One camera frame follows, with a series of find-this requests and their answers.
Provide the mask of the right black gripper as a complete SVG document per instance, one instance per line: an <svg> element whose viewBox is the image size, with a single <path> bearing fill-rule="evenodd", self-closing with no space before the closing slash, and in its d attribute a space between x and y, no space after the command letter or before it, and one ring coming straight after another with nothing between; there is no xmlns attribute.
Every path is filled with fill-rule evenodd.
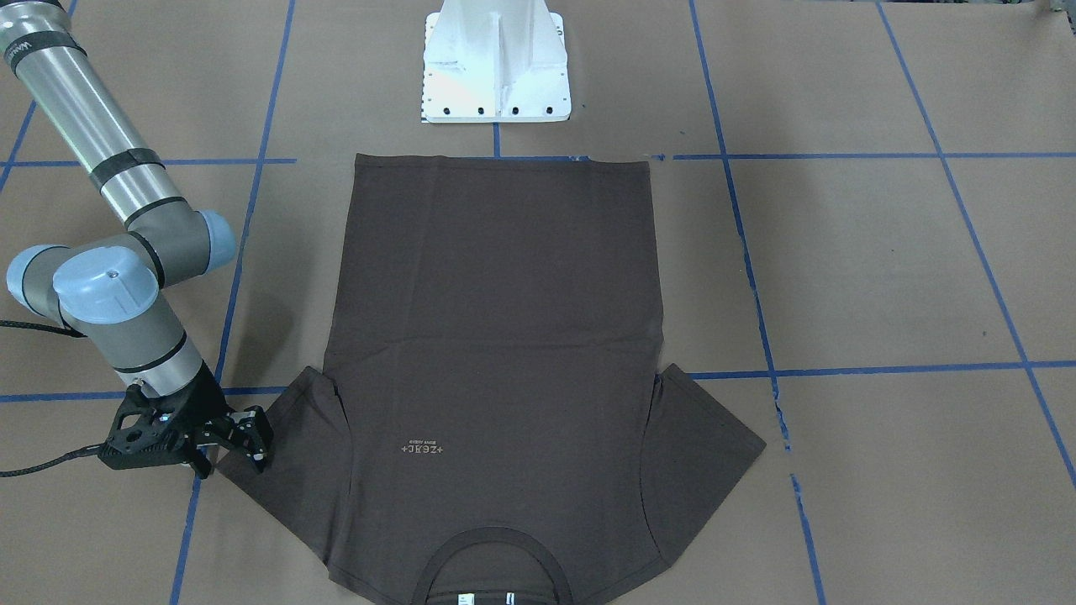
<svg viewBox="0 0 1076 605"><path fill-rule="evenodd" d="M192 459L195 476L204 480L213 472L203 445L220 445L239 451L256 474L272 463L274 432L261 407L235 411L225 398L218 380L201 364L192 381L159 398L159 413L169 414L161 430L169 456Z"/></svg>

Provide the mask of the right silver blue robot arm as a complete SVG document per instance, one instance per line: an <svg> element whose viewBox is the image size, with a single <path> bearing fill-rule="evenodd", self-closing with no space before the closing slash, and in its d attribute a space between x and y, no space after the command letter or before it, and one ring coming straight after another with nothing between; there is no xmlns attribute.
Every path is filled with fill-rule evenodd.
<svg viewBox="0 0 1076 605"><path fill-rule="evenodd" d="M4 478L272 466L220 374L288 9L4 1Z"/></svg>

